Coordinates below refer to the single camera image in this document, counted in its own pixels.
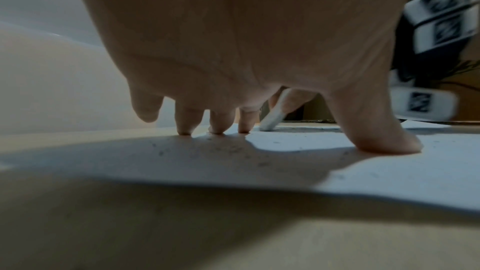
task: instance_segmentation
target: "sheet of paper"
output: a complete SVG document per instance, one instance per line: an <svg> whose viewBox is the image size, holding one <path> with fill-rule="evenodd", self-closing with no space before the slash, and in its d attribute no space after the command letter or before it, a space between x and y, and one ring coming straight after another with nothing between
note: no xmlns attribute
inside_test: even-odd
<svg viewBox="0 0 480 270"><path fill-rule="evenodd" d="M422 153L356 150L336 127L140 137L0 154L9 169L127 182L377 196L480 211L480 131L407 121Z"/></svg>

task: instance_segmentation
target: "skin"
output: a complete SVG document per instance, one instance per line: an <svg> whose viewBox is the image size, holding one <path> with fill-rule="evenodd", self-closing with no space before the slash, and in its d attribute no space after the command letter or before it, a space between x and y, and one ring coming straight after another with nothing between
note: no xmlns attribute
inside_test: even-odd
<svg viewBox="0 0 480 270"><path fill-rule="evenodd" d="M238 131L248 133L263 102L285 86L299 90L292 104L322 94L359 149L422 148L394 117L388 91L405 0L84 2L145 122L169 97L180 135L190 135L205 110L210 131L221 134L236 108Z"/></svg>

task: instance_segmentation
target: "black wire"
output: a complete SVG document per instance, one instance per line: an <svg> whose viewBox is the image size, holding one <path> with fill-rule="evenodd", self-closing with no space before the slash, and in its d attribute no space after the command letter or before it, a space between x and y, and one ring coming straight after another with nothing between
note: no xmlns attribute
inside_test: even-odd
<svg viewBox="0 0 480 270"><path fill-rule="evenodd" d="M476 87L476 86L473 86L473 85L468 85L468 84L464 84L464 83L460 83L460 82L442 81L442 82L440 82L440 84L442 84L442 85L454 85L454 86L464 87L466 89L470 89L470 90L473 90L473 91L480 92L480 87Z"/></svg>

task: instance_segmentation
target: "white paper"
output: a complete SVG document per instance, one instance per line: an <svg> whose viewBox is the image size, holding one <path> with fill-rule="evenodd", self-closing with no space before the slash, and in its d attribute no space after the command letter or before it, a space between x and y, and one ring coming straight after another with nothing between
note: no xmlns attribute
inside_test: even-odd
<svg viewBox="0 0 480 270"><path fill-rule="evenodd" d="M277 127L249 135L164 136L0 155L17 170L128 182L376 196L480 211L480 134L407 121L422 153L356 150L336 127Z"/></svg>

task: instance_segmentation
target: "wooden table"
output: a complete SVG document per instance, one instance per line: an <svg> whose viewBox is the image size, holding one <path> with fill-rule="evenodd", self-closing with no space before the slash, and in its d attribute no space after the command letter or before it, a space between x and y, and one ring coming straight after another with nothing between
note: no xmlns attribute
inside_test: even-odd
<svg viewBox="0 0 480 270"><path fill-rule="evenodd" d="M4 136L0 153L174 132ZM472 214L369 198L122 184L0 168L1 270L480 269L480 217Z"/></svg>

